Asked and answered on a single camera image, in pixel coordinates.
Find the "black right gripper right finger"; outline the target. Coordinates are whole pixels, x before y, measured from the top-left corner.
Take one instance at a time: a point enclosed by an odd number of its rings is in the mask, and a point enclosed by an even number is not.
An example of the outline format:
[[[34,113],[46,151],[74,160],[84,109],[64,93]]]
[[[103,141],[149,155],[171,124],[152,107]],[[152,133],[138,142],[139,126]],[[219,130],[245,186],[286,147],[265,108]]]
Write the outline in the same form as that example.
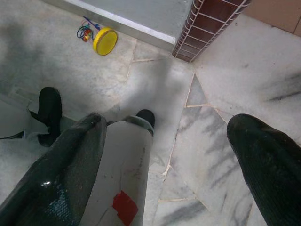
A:
[[[269,226],[301,224],[301,148],[249,114],[233,116],[227,138],[245,182]]]

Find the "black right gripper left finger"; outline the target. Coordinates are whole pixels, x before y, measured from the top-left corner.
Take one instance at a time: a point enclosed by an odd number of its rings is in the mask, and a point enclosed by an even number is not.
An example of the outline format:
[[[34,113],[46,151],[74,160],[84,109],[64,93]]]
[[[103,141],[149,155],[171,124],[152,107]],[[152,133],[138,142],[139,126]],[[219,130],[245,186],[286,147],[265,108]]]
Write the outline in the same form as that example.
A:
[[[77,226],[97,176],[106,119],[91,113],[65,130],[0,207],[3,226]]]

